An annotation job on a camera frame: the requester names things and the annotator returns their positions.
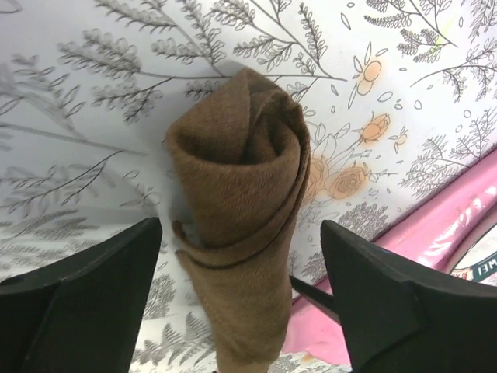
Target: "fern drawing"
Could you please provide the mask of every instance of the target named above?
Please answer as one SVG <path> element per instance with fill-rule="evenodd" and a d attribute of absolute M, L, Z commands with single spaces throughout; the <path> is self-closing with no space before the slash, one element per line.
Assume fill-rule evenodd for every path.
<path fill-rule="evenodd" d="M 346 82 L 344 78 L 338 78 L 329 74 L 323 67 L 321 60 L 328 50 L 326 40 L 322 31 L 316 23 L 313 12 L 304 4 L 298 6 L 297 15 L 300 24 L 305 31 L 306 45 L 301 43 L 282 23 L 280 15 L 289 12 L 291 0 L 271 0 L 273 14 L 266 11 L 259 2 L 255 0 L 217 0 L 211 13 L 215 19 L 224 26 L 234 27 L 235 30 L 243 30 L 251 27 L 260 32 L 251 40 L 238 43 L 233 53 L 243 58 L 255 58 L 257 63 L 263 66 L 267 72 L 272 72 L 283 63 L 292 61 L 301 75 L 276 75 L 277 79 L 284 76 L 299 78 L 312 78 L 310 82 L 296 82 L 296 89 L 288 86 L 290 94 L 295 99 L 301 100 L 308 92 L 308 88 L 316 83 L 316 79 L 331 79 Z M 257 22 L 258 14 L 262 13 L 278 26 L 287 38 L 277 37 L 273 33 L 261 28 Z"/>
<path fill-rule="evenodd" d="M 170 323 L 166 324 L 162 330 L 161 343 L 145 340 L 143 349 L 136 349 L 133 355 L 133 362 L 147 364 L 149 361 L 153 365 L 158 365 L 169 355 L 167 365 L 176 363 L 182 366 L 190 359 L 196 358 L 194 364 L 199 364 L 206 357 L 214 352 L 214 342 L 210 335 L 210 327 L 199 320 L 191 312 L 186 316 L 186 333 L 182 335 L 176 332 Z"/>
<path fill-rule="evenodd" d="M 160 319 L 169 313 L 169 306 L 176 295 L 175 281 L 168 274 L 152 280 L 148 292 L 147 305 L 144 310 L 144 319 Z"/>
<path fill-rule="evenodd" d="M 364 16 L 364 19 L 375 26 L 388 29 L 401 29 L 400 34 L 404 42 L 398 44 L 403 55 L 412 56 L 414 62 L 434 63 L 440 59 L 441 50 L 451 44 L 442 34 L 438 26 L 440 13 L 449 9 L 451 0 L 366 0 L 366 5 L 376 12 L 390 16 Z M 412 20 L 421 19 L 426 27 L 419 32 L 411 30 Z"/>
<path fill-rule="evenodd" d="M 492 89 L 495 90 L 494 98 L 497 98 L 497 40 L 487 39 L 483 45 L 477 44 L 472 47 L 463 63 L 454 65 L 449 68 L 443 68 L 423 76 L 414 82 L 414 86 L 427 78 L 436 75 L 442 75 L 443 84 L 450 85 L 453 88 L 452 96 L 454 102 L 461 100 L 467 84 L 472 80 L 479 88 L 476 95 L 476 101 L 484 99 Z"/>
<path fill-rule="evenodd" d="M 116 14 L 117 20 L 124 19 L 127 22 L 126 26 L 137 23 L 140 25 L 140 30 L 149 28 L 150 33 L 154 31 L 162 32 L 176 27 L 176 24 L 161 12 L 131 8 L 127 3 L 118 2 L 117 0 L 95 0 L 95 2 L 97 7 L 107 10 L 107 15 Z M 165 2 L 145 1 L 144 3 L 149 5 L 151 9 L 160 10 L 161 5 Z"/>
<path fill-rule="evenodd" d="M 496 124 L 497 108 L 492 108 L 473 120 L 468 133 L 461 135 L 452 146 L 446 135 L 427 139 L 422 154 L 399 185 L 413 189 L 416 198 L 428 197 L 444 188 L 493 149 L 488 137 Z"/>

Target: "brown felt cloth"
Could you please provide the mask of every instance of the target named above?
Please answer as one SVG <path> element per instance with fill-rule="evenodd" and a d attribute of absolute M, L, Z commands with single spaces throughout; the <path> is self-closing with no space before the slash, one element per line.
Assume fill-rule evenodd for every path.
<path fill-rule="evenodd" d="M 309 173 L 301 107 L 244 69 L 168 130 L 203 245 L 177 253 L 210 319 L 219 373 L 266 373 L 287 332 L 287 257 Z"/>

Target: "orange flower drawing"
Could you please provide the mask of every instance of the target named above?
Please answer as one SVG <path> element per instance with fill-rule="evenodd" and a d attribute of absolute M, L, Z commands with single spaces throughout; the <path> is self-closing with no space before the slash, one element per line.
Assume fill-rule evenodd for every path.
<path fill-rule="evenodd" d="M 311 158 L 309 181 L 305 190 L 302 207 L 310 204 L 320 192 L 325 190 L 325 181 L 328 179 L 329 169 L 325 157 Z"/>
<path fill-rule="evenodd" d="M 329 187 L 329 195 L 336 200 L 351 197 L 366 183 L 370 171 L 364 163 L 362 166 L 352 166 L 338 174 Z"/>
<path fill-rule="evenodd" d="M 373 88 L 374 81 L 380 77 L 381 63 L 377 60 L 371 61 L 365 66 L 362 79 L 357 85 L 357 93 L 361 96 L 367 95 Z"/>
<path fill-rule="evenodd" d="M 371 89 L 373 89 L 378 78 L 380 78 L 383 65 L 379 61 L 379 57 L 385 54 L 388 49 L 383 48 L 375 55 L 372 55 L 372 49 L 373 47 L 371 46 L 371 43 L 369 43 L 364 58 L 359 59 L 357 56 L 353 57 L 354 68 L 356 69 L 357 74 L 355 74 L 352 79 L 357 79 L 358 82 L 354 85 L 354 88 L 350 93 L 349 109 L 352 107 L 356 95 L 367 95 L 371 92 Z"/>
<path fill-rule="evenodd" d="M 390 126 L 390 116 L 388 114 L 378 115 L 376 118 L 373 118 L 366 127 L 360 130 L 361 142 L 369 143 L 378 141 L 378 139 L 387 131 L 388 126 Z"/>

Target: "orange rose illustration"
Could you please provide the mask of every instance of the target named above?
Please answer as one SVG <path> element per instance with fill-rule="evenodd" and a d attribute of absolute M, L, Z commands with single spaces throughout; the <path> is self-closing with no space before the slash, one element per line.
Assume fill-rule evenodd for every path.
<path fill-rule="evenodd" d="M 331 185 L 329 189 L 330 196 L 336 200 L 351 197 L 365 184 L 367 173 L 366 165 L 344 169 Z"/>
<path fill-rule="evenodd" d="M 371 61 L 363 71 L 363 78 L 357 86 L 357 93 L 361 96 L 367 95 L 373 88 L 374 81 L 380 77 L 381 63 L 379 61 Z"/>
<path fill-rule="evenodd" d="M 302 207 L 310 204 L 319 192 L 325 189 L 325 181 L 328 179 L 328 174 L 328 164 L 324 157 L 311 158 L 308 187 L 305 190 Z"/>
<path fill-rule="evenodd" d="M 390 116 L 388 114 L 381 114 L 371 120 L 365 128 L 360 132 L 360 139 L 366 143 L 378 141 L 390 126 Z"/>

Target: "floral print paper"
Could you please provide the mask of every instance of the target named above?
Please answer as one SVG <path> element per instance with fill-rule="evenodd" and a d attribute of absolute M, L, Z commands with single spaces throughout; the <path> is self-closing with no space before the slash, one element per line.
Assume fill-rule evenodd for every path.
<path fill-rule="evenodd" d="M 0 0 L 0 279 L 158 215 L 131 372 L 213 371 L 170 239 L 172 218 L 191 223 L 170 123 L 242 65 L 303 106 L 311 175 L 288 269 L 315 283 L 322 220 L 375 239 L 493 149 L 496 24 L 493 0 Z M 287 355 L 283 371 L 347 367 Z"/>

